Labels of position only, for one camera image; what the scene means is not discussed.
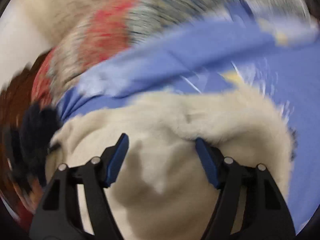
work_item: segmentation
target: red fabric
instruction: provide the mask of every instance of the red fabric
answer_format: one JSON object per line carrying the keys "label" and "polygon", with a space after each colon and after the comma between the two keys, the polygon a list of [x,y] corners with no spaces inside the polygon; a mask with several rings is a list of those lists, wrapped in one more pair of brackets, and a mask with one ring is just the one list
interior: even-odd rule
{"label": "red fabric", "polygon": [[54,49],[45,58],[42,63],[36,78],[33,82],[32,91],[31,91],[31,102],[39,101],[40,106],[44,107],[51,103],[50,95],[50,79],[47,77],[47,72],[49,70],[50,61],[53,56]]}
{"label": "red fabric", "polygon": [[19,201],[17,205],[17,215],[20,218],[18,224],[28,232],[33,219],[33,214],[24,207],[21,201]]}
{"label": "red fabric", "polygon": [[[76,26],[56,50],[50,52],[41,66],[32,89],[32,100],[39,100],[41,106],[45,106],[51,103],[52,97],[52,103],[56,103],[66,90],[76,85],[81,73],[126,49],[129,36],[125,16],[135,2],[108,0],[88,16],[88,25],[80,23]],[[76,62],[70,64],[70,58],[75,58]],[[52,80],[46,76],[49,68],[55,75]]]}

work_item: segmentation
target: blue fabric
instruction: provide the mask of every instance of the blue fabric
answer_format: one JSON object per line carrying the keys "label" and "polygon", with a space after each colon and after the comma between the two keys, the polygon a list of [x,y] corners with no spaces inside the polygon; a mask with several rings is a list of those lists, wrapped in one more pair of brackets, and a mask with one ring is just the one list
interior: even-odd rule
{"label": "blue fabric", "polygon": [[[320,203],[320,39],[314,29],[282,17],[267,18],[273,31],[263,32],[239,4],[228,8],[231,21],[208,17],[186,23],[96,65],[59,102],[60,116],[65,122],[125,106],[145,90],[224,91],[233,85],[221,74],[237,70],[283,109],[298,132],[288,206],[299,231]],[[291,47],[277,46],[270,33],[284,35]]]}
{"label": "blue fabric", "polygon": [[297,130],[288,207],[298,232],[320,203],[320,39],[256,60],[234,62],[245,76],[255,66],[254,82],[282,106],[288,126]]}

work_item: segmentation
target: cream fleece cloth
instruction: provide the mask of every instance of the cream fleece cloth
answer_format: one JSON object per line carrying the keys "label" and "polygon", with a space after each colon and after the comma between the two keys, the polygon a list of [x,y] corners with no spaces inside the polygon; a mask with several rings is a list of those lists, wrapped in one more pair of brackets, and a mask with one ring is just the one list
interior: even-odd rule
{"label": "cream fleece cloth", "polygon": [[[114,145],[121,133],[130,146],[117,181],[106,196],[126,240],[197,240],[212,215],[219,191],[208,183],[195,151],[202,137],[242,165],[265,163],[284,196],[292,138],[268,98],[241,85],[222,94],[146,93],[134,104],[71,119],[55,134],[62,150],[48,157],[47,179],[57,166],[83,165]],[[92,232],[83,188],[84,228]],[[239,210],[244,208],[240,201]],[[234,228],[239,227],[236,219]]]}

